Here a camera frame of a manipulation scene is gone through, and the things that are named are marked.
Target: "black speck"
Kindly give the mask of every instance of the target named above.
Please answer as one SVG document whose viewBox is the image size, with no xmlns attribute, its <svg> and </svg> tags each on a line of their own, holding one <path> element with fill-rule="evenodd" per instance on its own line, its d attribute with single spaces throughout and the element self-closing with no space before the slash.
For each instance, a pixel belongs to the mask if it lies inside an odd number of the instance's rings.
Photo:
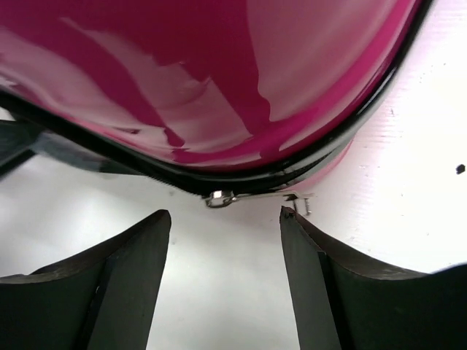
<svg viewBox="0 0 467 350">
<path fill-rule="evenodd" d="M 457 175 L 463 173 L 466 170 L 466 166 L 463 164 L 460 164 L 456 169 L 455 172 Z"/>
</svg>

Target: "small metal object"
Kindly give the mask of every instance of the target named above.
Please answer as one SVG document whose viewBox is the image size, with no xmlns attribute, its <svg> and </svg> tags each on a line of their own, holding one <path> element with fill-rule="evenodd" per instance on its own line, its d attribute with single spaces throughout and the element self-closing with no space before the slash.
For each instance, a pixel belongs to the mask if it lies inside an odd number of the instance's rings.
<svg viewBox="0 0 467 350">
<path fill-rule="evenodd" d="M 211 193 L 209 197 L 204 198 L 206 206 L 211 209 L 220 209 L 230 206 L 232 203 L 243 201 L 247 199 L 259 199 L 259 198 L 269 198 L 282 196 L 285 198 L 285 201 L 293 202 L 293 208 L 295 211 L 300 213 L 301 210 L 298 208 L 298 200 L 303 200 L 305 212 L 302 213 L 306 216 L 309 216 L 312 211 L 309 205 L 309 197 L 312 197 L 313 194 L 301 195 L 296 191 L 277 191 L 277 192 L 268 192 L 268 193 L 258 193 L 258 194 L 247 194 L 243 193 L 240 195 L 235 195 L 232 191 L 219 190 Z"/>
</svg>

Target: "black rim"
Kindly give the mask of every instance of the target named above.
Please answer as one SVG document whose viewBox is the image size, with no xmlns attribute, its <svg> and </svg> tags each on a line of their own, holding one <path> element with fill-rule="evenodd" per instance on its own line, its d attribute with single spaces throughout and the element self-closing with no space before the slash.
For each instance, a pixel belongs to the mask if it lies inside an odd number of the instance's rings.
<svg viewBox="0 0 467 350">
<path fill-rule="evenodd" d="M 246 171 L 215 173 L 168 164 L 105 139 L 78 125 L 0 90 L 0 106 L 29 122 L 62 135 L 77 144 L 109 158 L 128 170 L 152 177 L 189 193 L 208 196 L 216 190 L 234 193 L 266 193 L 291 186 L 311 176 L 329 163 L 358 129 L 370 118 L 401 68 L 433 0 L 421 1 L 393 61 L 369 97 L 328 135 L 300 152 L 267 166 Z"/>
</svg>

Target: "white table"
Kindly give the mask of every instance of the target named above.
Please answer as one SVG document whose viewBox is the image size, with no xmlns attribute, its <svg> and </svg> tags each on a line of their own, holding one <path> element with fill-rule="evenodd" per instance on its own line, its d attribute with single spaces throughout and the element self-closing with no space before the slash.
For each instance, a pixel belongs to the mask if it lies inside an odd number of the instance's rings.
<svg viewBox="0 0 467 350">
<path fill-rule="evenodd" d="M 467 262 L 467 1 L 439 0 L 401 78 L 310 220 L 392 264 Z M 0 182 L 0 276 L 30 273 L 168 209 L 170 247 L 149 349 L 298 349 L 279 237 L 280 198 L 206 209 L 138 176 L 35 157 Z"/>
</svg>

